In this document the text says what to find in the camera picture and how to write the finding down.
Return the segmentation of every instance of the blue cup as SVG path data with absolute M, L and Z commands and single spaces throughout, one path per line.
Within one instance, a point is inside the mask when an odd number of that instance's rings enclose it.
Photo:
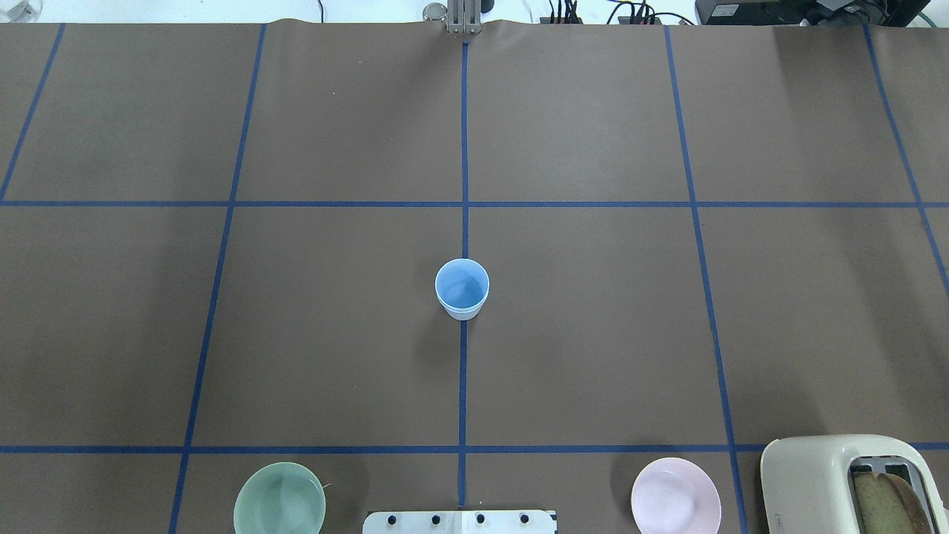
M 448 315 L 467 321 L 475 318 L 488 299 L 491 280 L 488 272 L 477 261 L 460 257 L 438 269 L 435 275 L 435 295 Z

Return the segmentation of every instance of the green bowl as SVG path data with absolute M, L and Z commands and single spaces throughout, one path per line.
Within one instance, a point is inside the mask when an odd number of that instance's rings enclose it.
M 234 503 L 237 534 L 317 534 L 326 515 L 323 485 L 309 469 L 292 462 L 253 473 Z

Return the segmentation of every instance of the green cable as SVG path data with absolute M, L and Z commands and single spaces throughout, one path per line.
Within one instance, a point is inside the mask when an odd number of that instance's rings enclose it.
M 929 18 L 928 16 L 926 16 L 926 13 L 923 13 L 922 11 L 920 11 L 920 18 L 921 18 L 922 20 L 926 21 L 926 23 L 927 23 L 929 26 L 931 26 L 931 27 L 933 27 L 933 28 L 938 28 L 938 26 L 936 26 L 936 23 L 933 22 L 933 19 L 931 19 L 931 18 Z

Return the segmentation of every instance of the horizontal blue line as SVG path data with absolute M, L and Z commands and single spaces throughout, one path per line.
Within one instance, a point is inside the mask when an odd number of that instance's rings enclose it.
M 469 454 L 591 454 L 624 452 L 728 452 L 727 445 L 469 445 Z
M 688 201 L 677 200 L 558 200 L 558 201 L 473 201 L 473 208 L 688 208 Z M 703 200 L 700 208 L 916 208 L 915 202 L 811 202 Z M 351 207 L 351 208 L 460 208 L 464 202 L 453 200 L 2 200 L 9 207 Z M 949 208 L 949 202 L 926 202 L 927 208 Z
M 917 450 L 949 450 L 949 442 L 910 443 Z M 766 444 L 736 444 L 737 452 L 761 452 Z M 597 454 L 728 452 L 728 445 L 394 445 L 394 446 L 109 446 L 2 445 L 0 454 Z

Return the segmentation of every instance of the transparent plastic object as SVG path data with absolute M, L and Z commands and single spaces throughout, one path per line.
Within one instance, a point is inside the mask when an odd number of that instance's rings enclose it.
M 0 0 L 0 23 L 35 22 L 43 10 L 43 0 Z

